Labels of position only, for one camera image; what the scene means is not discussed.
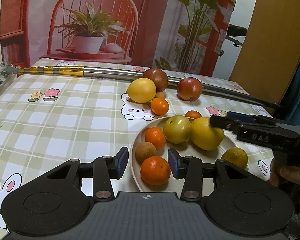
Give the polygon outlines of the person's right hand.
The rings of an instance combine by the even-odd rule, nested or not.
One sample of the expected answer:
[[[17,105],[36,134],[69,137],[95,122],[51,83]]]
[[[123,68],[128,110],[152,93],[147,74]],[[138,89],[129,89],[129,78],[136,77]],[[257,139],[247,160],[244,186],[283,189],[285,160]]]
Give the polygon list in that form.
[[[273,158],[271,160],[268,182],[275,187],[279,187],[280,179],[285,179],[300,185],[300,167],[287,165],[280,166],[276,163],[275,158]]]

